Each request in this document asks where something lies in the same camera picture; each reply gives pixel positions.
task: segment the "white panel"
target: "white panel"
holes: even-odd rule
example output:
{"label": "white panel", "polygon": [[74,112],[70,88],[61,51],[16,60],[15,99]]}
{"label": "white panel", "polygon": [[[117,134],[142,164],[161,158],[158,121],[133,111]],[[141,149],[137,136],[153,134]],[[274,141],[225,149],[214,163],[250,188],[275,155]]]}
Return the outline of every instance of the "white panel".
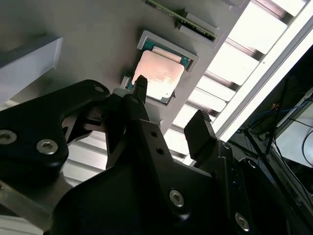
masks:
{"label": "white panel", "polygon": [[69,149],[68,156],[69,159],[86,165],[91,165],[99,169],[103,170],[106,169],[106,164],[108,161],[107,156],[75,145],[69,146],[68,149]]}
{"label": "white panel", "polygon": [[93,131],[93,133],[89,137],[84,138],[80,141],[107,150],[105,133]]}
{"label": "white panel", "polygon": [[303,8],[306,1],[304,0],[271,0],[278,6],[289,12],[291,15],[296,16]]}
{"label": "white panel", "polygon": [[224,43],[207,70],[242,85],[258,64],[257,60]]}
{"label": "white panel", "polygon": [[225,101],[197,88],[194,89],[188,100],[217,112],[221,112],[226,106]]}
{"label": "white panel", "polygon": [[99,172],[87,170],[69,163],[65,163],[63,167],[63,173],[65,177],[83,182],[97,175]]}
{"label": "white panel", "polygon": [[164,139],[169,149],[184,155],[189,153],[187,140],[184,134],[169,129],[165,133]]}
{"label": "white panel", "polygon": [[43,231],[19,217],[0,215],[1,235],[42,235]]}
{"label": "white panel", "polygon": [[[187,123],[190,121],[190,119],[194,116],[197,109],[194,109],[188,105],[184,105],[178,115],[176,116],[175,120],[173,121],[173,124],[185,128]],[[212,122],[215,120],[215,117],[210,116]]]}
{"label": "white panel", "polygon": [[279,19],[249,3],[228,37],[244,47],[266,54],[286,28],[287,25]]}
{"label": "white panel", "polygon": [[207,77],[202,77],[197,87],[225,101],[230,101],[235,92]]}

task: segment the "black cable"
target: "black cable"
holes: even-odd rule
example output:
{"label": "black cable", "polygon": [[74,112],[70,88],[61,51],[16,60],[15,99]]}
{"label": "black cable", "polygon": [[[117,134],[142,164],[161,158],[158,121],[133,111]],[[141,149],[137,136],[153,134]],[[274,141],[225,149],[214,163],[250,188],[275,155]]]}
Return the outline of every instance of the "black cable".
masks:
{"label": "black cable", "polygon": [[276,132],[276,128],[277,128],[277,124],[279,123],[279,117],[280,117],[280,110],[281,110],[281,107],[283,106],[283,101],[285,99],[285,95],[286,95],[286,92],[287,92],[287,87],[288,87],[288,83],[289,83],[289,79],[287,78],[287,80],[285,81],[285,84],[284,84],[284,87],[283,87],[283,92],[280,96],[280,99],[279,99],[279,105],[278,105],[278,109],[277,109],[277,114],[276,114],[276,119],[275,119],[275,125],[274,125],[274,128],[272,130],[272,133],[269,137],[269,140],[268,140],[268,145],[266,147],[266,151],[265,151],[265,154],[269,154],[270,152],[270,147],[272,145],[272,142],[273,140],[275,139],[274,136],[275,136],[275,132]]}
{"label": "black cable", "polygon": [[274,145],[276,146],[277,152],[279,153],[280,158],[281,158],[283,164],[285,165],[286,169],[289,171],[289,173],[295,178],[295,180],[296,180],[296,181],[299,183],[299,185],[302,187],[302,189],[303,189],[303,191],[304,191],[304,193],[305,193],[305,195],[306,195],[306,197],[307,197],[307,199],[308,199],[308,201],[309,201],[309,203],[310,203],[311,209],[313,209],[313,203],[312,203],[312,201],[311,201],[311,198],[310,198],[309,193],[307,192],[306,188],[303,186],[303,184],[301,183],[301,181],[298,179],[298,177],[293,173],[293,171],[289,168],[289,166],[288,166],[287,163],[285,162],[285,159],[284,159],[282,153],[280,152],[279,147],[277,146],[276,137],[274,138],[273,143],[274,143]]}
{"label": "black cable", "polygon": [[303,123],[303,122],[301,122],[301,121],[298,121],[298,120],[296,120],[296,119],[293,119],[293,118],[287,118],[287,119],[292,120],[292,121],[295,121],[295,122],[298,122],[298,123],[301,123],[302,125],[308,126],[308,127],[310,127],[310,128],[313,128],[313,126],[310,126],[310,125],[308,125],[308,124],[305,124],[305,123]]}
{"label": "black cable", "polygon": [[306,157],[305,154],[304,154],[304,144],[305,144],[305,141],[307,141],[308,137],[309,137],[310,134],[312,134],[312,133],[313,133],[313,130],[310,131],[310,132],[307,134],[307,136],[304,138],[304,140],[303,140],[303,142],[302,142],[302,148],[301,148],[301,150],[302,150],[302,155],[303,155],[304,159],[307,161],[307,163],[308,163],[310,166],[313,167],[313,164],[311,164],[311,163],[308,161],[307,157]]}

